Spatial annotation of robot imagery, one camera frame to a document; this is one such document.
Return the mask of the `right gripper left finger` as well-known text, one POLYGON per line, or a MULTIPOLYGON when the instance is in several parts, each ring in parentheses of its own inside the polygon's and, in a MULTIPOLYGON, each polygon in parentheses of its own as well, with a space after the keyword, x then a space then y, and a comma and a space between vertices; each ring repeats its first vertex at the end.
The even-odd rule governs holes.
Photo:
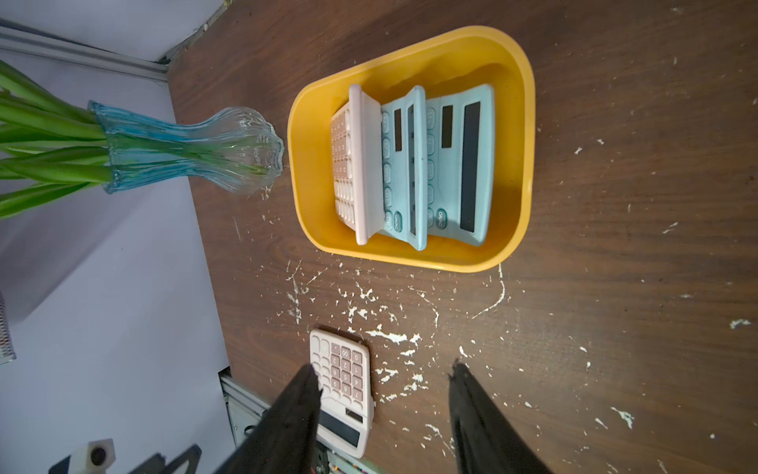
POLYGON ((303 365, 260 424, 218 469, 219 473, 309 473, 321 395, 317 374, 303 365))

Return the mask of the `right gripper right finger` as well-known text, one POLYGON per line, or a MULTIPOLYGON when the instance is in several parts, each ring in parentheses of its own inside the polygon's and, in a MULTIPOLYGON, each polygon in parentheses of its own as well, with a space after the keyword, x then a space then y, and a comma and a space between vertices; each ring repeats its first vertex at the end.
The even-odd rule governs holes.
POLYGON ((462 361, 449 375, 449 410, 460 473, 548 473, 462 361))

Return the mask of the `pink calculator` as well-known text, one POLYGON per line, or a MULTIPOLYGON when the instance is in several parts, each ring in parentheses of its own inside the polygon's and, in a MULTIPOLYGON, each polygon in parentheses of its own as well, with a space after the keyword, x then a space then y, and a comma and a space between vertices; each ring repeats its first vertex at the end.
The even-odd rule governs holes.
POLYGON ((354 458, 365 455, 374 401, 367 347, 335 333, 313 330, 310 363, 321 390, 317 438, 354 458))
POLYGON ((330 124, 336 211, 365 245, 384 227, 381 108, 357 84, 330 124))

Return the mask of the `teal calculator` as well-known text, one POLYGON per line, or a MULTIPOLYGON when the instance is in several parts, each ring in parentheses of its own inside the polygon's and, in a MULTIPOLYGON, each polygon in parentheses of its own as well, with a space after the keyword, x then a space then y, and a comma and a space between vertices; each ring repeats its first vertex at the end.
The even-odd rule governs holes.
POLYGON ((495 178, 495 91, 483 84, 426 101, 428 233, 479 247, 495 178))
POLYGON ((428 242, 426 91, 414 87, 381 107, 382 233, 422 251, 428 242))

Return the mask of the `yellow plastic storage box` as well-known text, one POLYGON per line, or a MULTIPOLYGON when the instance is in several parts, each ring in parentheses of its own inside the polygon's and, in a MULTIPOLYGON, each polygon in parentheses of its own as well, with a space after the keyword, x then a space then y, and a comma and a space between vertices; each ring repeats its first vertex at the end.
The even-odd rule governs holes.
POLYGON ((287 125, 294 203, 301 228, 319 249, 376 262, 478 273, 508 258, 530 218, 535 156, 535 82, 518 43, 490 27, 469 26, 407 45, 302 89, 287 125), (492 224, 480 247, 433 237, 416 251, 391 237, 355 241, 339 222, 329 148, 329 122, 357 84, 373 98, 398 99, 418 85, 437 98, 493 87, 492 224))

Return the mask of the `blue glass vase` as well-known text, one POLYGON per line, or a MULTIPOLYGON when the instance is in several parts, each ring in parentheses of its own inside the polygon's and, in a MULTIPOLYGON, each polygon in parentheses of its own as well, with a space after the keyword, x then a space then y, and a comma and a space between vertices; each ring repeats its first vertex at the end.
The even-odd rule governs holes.
POLYGON ((89 109, 106 134, 113 173, 104 185, 109 194, 198 177, 251 195, 282 172, 282 139, 247 107, 226 108, 198 124, 169 124, 94 101, 89 109))

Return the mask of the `artificial flower bouquet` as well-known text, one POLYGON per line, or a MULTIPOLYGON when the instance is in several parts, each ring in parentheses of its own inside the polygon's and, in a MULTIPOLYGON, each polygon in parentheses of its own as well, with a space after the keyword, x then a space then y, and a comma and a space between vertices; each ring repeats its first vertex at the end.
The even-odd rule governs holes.
POLYGON ((91 188, 112 194, 182 175, 173 130, 95 101, 71 105, 2 63, 1 178, 27 184, 2 194, 2 218, 91 188))

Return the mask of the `white mesh wall basket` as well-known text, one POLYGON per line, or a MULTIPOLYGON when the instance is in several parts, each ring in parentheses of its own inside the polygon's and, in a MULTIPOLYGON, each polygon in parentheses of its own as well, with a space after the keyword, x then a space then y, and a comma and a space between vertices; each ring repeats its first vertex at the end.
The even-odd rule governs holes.
POLYGON ((15 359, 16 354, 6 318, 5 301, 3 296, 0 296, 0 365, 5 365, 5 363, 10 363, 15 359))

